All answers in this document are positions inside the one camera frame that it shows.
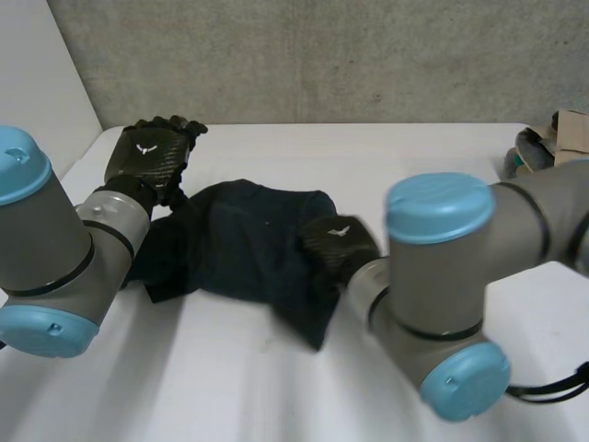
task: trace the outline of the gray concrete wall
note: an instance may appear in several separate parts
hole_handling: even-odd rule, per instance
[[[587,0],[49,0],[105,128],[589,111]]]

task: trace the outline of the white wall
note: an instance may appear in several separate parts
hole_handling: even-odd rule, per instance
[[[102,132],[45,0],[0,0],[0,124],[32,134],[60,178]]]

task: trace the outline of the black ring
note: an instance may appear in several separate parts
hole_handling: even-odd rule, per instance
[[[571,239],[571,246],[569,247],[569,255],[574,260],[579,256],[581,243],[585,235],[589,234],[589,212],[584,216],[579,223],[579,226],[574,230]]]
[[[99,223],[98,221],[92,221],[89,219],[84,220],[84,226],[97,228],[98,230],[102,230],[102,231],[108,233],[109,235],[112,235],[114,238],[118,239],[123,246],[125,246],[125,249],[127,249],[129,251],[129,254],[131,255],[131,259],[135,258],[135,251],[133,250],[133,244],[131,244],[131,241],[128,240],[116,228],[113,228],[111,226],[107,226],[106,224],[102,224],[102,223]]]
[[[368,322],[368,330],[372,330],[372,317],[375,315],[376,308],[380,301],[382,301],[388,295],[389,287],[385,287],[376,297],[375,300],[372,301],[370,308],[368,309],[367,315],[367,322]]]
[[[31,288],[30,290],[10,290],[3,288],[7,295],[12,297],[38,297],[39,295],[45,295],[46,293],[52,292],[53,290],[57,290],[60,287],[63,287],[66,284],[71,283],[74,281],[82,272],[90,265],[92,259],[94,258],[94,240],[92,239],[92,235],[90,236],[90,249],[86,254],[86,257],[74,268],[74,270],[68,273],[66,276],[59,278],[52,283],[48,283],[47,285],[43,285],[37,288]]]
[[[498,182],[497,185],[506,187],[507,189],[511,189],[512,191],[518,193],[527,201],[528,204],[530,204],[530,207],[532,207],[536,213],[538,223],[540,223],[540,230],[542,231],[542,248],[540,250],[540,256],[538,257],[537,265],[544,263],[550,250],[550,227],[546,217],[544,216],[544,213],[542,212],[542,209],[537,204],[534,197],[530,195],[525,189],[522,189],[521,187],[516,186],[511,182]]]
[[[427,331],[413,329],[409,325],[405,325],[397,319],[395,319],[395,322],[399,325],[401,329],[403,329],[405,332],[409,334],[412,334],[413,336],[416,336],[420,339],[425,339],[426,341],[438,342],[462,341],[464,339],[469,338],[470,336],[477,334],[482,329],[482,320],[477,322],[472,327],[468,327],[467,329],[447,334],[429,333]]]

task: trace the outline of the black cable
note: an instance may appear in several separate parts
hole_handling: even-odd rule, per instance
[[[535,399],[534,396],[563,393],[566,390],[575,389],[567,394],[548,399]],[[575,398],[589,389],[589,362],[585,362],[576,369],[575,374],[568,378],[540,387],[526,387],[510,385],[506,393],[511,397],[527,403],[557,403]]]

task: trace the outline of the white logo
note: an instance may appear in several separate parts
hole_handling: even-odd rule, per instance
[[[345,237],[346,233],[348,233],[348,230],[350,230],[350,226],[346,226],[342,230],[333,229],[330,230],[328,233],[330,235],[337,235],[338,237]]]
[[[147,149],[143,149],[140,145],[136,145],[137,148],[139,149],[139,152],[141,152],[141,155],[145,155],[148,152],[151,152],[152,150],[156,150],[157,146],[154,145],[153,147],[149,147]]]

